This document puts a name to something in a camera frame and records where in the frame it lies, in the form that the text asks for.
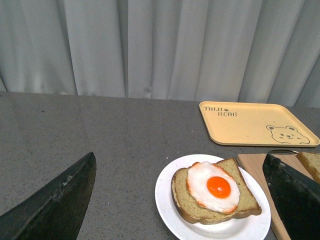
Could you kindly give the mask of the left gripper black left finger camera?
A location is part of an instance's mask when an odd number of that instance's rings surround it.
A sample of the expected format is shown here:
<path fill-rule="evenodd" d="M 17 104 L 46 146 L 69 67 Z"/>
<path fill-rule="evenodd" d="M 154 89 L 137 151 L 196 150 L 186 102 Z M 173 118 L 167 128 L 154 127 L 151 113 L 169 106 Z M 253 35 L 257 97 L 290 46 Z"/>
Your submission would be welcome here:
<path fill-rule="evenodd" d="M 96 178 L 89 152 L 26 200 L 0 217 L 2 240 L 75 240 Z"/>

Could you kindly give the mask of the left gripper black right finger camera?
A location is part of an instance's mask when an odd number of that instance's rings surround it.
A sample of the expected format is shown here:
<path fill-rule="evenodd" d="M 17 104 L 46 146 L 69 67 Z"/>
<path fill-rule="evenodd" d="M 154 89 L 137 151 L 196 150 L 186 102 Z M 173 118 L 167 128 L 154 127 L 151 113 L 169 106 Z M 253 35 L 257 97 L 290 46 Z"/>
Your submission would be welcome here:
<path fill-rule="evenodd" d="M 268 153 L 263 174 L 277 213 L 292 240 L 320 238 L 320 184 Z"/>

